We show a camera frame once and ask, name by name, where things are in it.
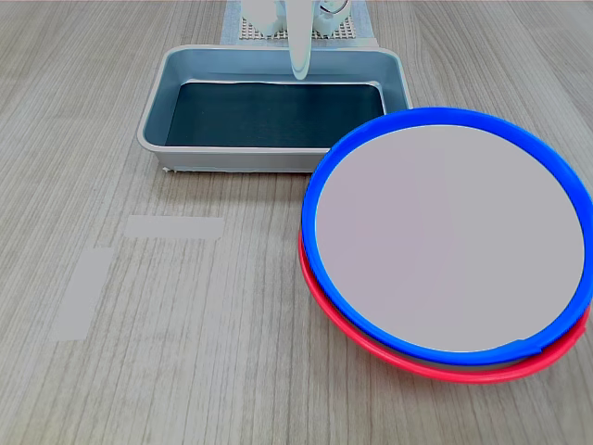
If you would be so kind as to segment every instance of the masking tape mark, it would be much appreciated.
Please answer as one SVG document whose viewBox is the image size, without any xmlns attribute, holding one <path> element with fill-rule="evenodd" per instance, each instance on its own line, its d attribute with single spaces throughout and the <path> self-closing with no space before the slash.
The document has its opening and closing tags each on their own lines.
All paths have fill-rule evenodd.
<svg viewBox="0 0 593 445">
<path fill-rule="evenodd" d="M 54 320 L 50 341 L 86 339 L 113 252 L 113 248 L 93 248 L 82 253 Z"/>
<path fill-rule="evenodd" d="M 129 238 L 218 239 L 222 236 L 223 230 L 223 218 L 133 215 L 128 218 L 124 236 Z"/>
</svg>

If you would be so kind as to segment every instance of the red plate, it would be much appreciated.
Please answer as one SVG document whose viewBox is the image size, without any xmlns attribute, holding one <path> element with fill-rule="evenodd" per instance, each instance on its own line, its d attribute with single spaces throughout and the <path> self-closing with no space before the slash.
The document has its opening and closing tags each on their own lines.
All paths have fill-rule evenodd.
<svg viewBox="0 0 593 445">
<path fill-rule="evenodd" d="M 422 375 L 424 377 L 429 377 L 436 380 L 462 384 L 492 384 L 509 382 L 533 375 L 551 366 L 566 352 L 568 352 L 578 341 L 578 339 L 585 333 L 585 328 L 587 326 L 590 307 L 587 308 L 579 321 L 556 342 L 547 348 L 544 348 L 540 354 L 529 357 L 516 364 L 498 369 L 475 372 L 457 371 L 434 367 L 396 354 L 391 349 L 385 348 L 373 340 L 367 338 L 354 325 L 352 325 L 342 315 L 342 313 L 335 308 L 335 306 L 325 296 L 319 284 L 317 283 L 317 280 L 315 279 L 315 276 L 309 267 L 303 246 L 303 240 L 300 234 L 298 236 L 298 255 L 305 281 L 307 282 L 313 297 L 317 300 L 317 303 L 320 305 L 325 314 L 332 320 L 332 322 L 334 322 L 334 324 L 339 327 L 350 339 L 384 362 L 393 364 L 398 368 L 404 369 L 416 375 Z"/>
</svg>

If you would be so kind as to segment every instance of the wood grain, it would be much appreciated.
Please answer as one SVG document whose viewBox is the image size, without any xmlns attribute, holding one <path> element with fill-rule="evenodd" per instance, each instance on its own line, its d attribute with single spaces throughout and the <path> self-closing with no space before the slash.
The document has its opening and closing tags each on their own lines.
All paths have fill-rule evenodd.
<svg viewBox="0 0 593 445">
<path fill-rule="evenodd" d="M 494 387 L 393 369 L 312 301 L 306 175 L 165 173 L 135 141 L 163 53 L 216 44 L 224 2 L 0 3 L 0 443 L 593 443 L 589 332 Z M 593 185 L 593 7 L 372 2 L 415 106 L 474 108 Z M 131 239 L 129 215 L 216 216 L 218 241 Z M 49 329 L 86 248 L 114 248 L 84 341 Z"/>
</svg>

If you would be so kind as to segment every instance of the blue plate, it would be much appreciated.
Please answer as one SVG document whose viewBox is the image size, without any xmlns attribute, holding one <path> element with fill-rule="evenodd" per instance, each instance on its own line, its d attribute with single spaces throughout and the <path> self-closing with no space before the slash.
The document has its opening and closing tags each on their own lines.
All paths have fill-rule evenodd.
<svg viewBox="0 0 593 445">
<path fill-rule="evenodd" d="M 340 295 L 332 278 L 325 271 L 316 238 L 316 213 L 323 187 L 338 163 L 357 147 L 372 139 L 397 130 L 425 125 L 456 125 L 495 134 L 515 144 L 539 161 L 560 183 L 570 198 L 583 231 L 585 245 L 584 269 L 580 283 L 565 310 L 545 329 L 523 340 L 491 349 L 471 352 L 431 350 L 393 337 L 356 312 Z M 343 137 L 313 173 L 302 208 L 302 237 L 311 270 L 323 291 L 348 320 L 361 331 L 384 345 L 431 362 L 456 365 L 486 365 L 511 362 L 538 354 L 568 331 L 590 304 L 593 292 L 592 258 L 593 204 L 591 198 L 570 166 L 549 146 L 527 131 L 502 119 L 459 108 L 414 108 L 369 121 Z"/>
</svg>

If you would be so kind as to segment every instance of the metal tray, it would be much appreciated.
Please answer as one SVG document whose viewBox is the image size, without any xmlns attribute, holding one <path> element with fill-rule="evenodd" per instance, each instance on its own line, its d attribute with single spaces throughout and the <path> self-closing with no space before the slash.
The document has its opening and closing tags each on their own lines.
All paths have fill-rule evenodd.
<svg viewBox="0 0 593 445">
<path fill-rule="evenodd" d="M 188 85 L 193 83 L 218 85 L 219 90 L 211 88 L 206 94 L 193 94 L 195 103 L 185 103 L 182 106 L 180 92 L 183 88 L 186 91 Z M 244 143 L 238 144 L 236 133 L 240 132 L 240 128 L 237 126 L 236 113 L 239 111 L 236 106 L 241 105 L 243 110 L 260 111 L 269 107 L 270 103 L 261 99 L 265 95 L 233 96 L 229 94 L 231 90 L 226 90 L 218 100 L 215 92 L 220 91 L 221 84 L 254 83 L 293 85 L 300 93 L 294 91 L 294 88 L 287 88 L 286 91 L 292 91 L 292 96 L 288 97 L 294 99 L 294 95 L 297 98 L 304 95 L 303 97 L 309 99 L 298 99 L 301 101 L 299 109 L 285 111 L 286 107 L 275 108 L 276 117 L 271 123 L 275 123 L 275 128 L 271 132 L 261 131 L 260 135 L 257 133 L 260 144 L 254 143 L 253 125 L 266 128 L 265 121 L 257 121 L 258 116 L 261 120 L 265 116 L 260 112 L 247 112 L 245 119 L 251 119 L 252 122 L 244 125 L 244 129 L 251 128 L 251 134 Z M 285 47 L 184 45 L 171 49 L 160 65 L 140 121 L 138 141 L 143 148 L 155 153 L 163 167 L 177 172 L 313 172 L 331 148 L 333 139 L 326 137 L 324 143 L 327 146 L 295 146 L 297 139 L 282 138 L 278 133 L 284 128 L 283 116 L 287 132 L 300 129 L 301 132 L 326 132 L 323 134 L 327 135 L 328 130 L 332 130 L 335 134 L 338 128 L 335 125 L 347 119 L 349 123 L 341 135 L 353 130 L 347 127 L 356 122 L 350 114 L 356 114 L 354 111 L 360 108 L 357 96 L 350 95 L 350 90 L 354 89 L 344 90 L 350 96 L 336 95 L 335 92 L 334 95 L 324 96 L 334 97 L 336 103 L 331 103 L 331 100 L 316 101 L 317 90 L 313 88 L 319 89 L 324 85 L 372 86 L 378 92 L 383 113 L 410 108 L 408 89 L 399 59 L 394 53 L 381 48 L 313 48 L 309 75 L 306 81 L 298 82 L 292 74 L 290 57 Z M 349 97 L 352 97 L 352 103 L 348 103 Z M 229 105 L 229 100 L 235 100 L 234 106 L 232 102 Z M 246 106 L 247 100 L 253 103 Z M 293 102 L 295 101 L 283 102 L 276 97 L 275 103 L 285 105 Z M 300 117 L 307 118 L 307 123 L 297 122 L 295 126 L 295 121 L 299 121 L 297 111 L 300 112 Z M 359 113 L 358 119 L 363 118 L 364 115 Z M 214 127 L 208 125 L 204 121 L 206 119 L 226 121 L 215 122 L 214 127 L 219 129 L 212 130 Z M 180 122 L 182 130 L 184 128 L 187 131 L 187 137 L 171 137 L 173 130 L 179 131 Z M 315 129 L 311 128 L 311 122 L 317 124 Z M 208 129 L 211 134 L 201 133 Z M 235 134 L 235 138 L 225 138 L 225 133 Z M 275 146 L 272 141 L 280 142 Z"/>
</svg>

